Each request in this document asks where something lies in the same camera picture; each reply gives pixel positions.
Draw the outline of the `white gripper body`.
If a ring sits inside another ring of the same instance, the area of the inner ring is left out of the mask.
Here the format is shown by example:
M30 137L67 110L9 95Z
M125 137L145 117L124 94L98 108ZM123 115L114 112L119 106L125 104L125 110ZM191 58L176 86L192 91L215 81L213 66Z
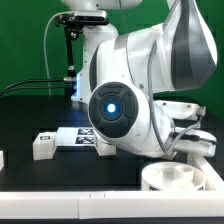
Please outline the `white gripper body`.
M174 150L203 157L213 157L216 151L216 138L208 132L192 129L175 144Z

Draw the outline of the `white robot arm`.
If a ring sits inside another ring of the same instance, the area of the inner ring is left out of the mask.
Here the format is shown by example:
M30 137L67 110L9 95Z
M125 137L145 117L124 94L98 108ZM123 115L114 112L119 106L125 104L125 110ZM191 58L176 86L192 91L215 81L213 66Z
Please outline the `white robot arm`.
M73 100L84 104L101 156L118 149L152 158L178 151L211 157L216 138L201 130L204 107L155 99L203 86L217 66L214 38L196 0L166 0L164 22L125 35L101 23L108 9L142 0L62 0L85 24L87 60Z

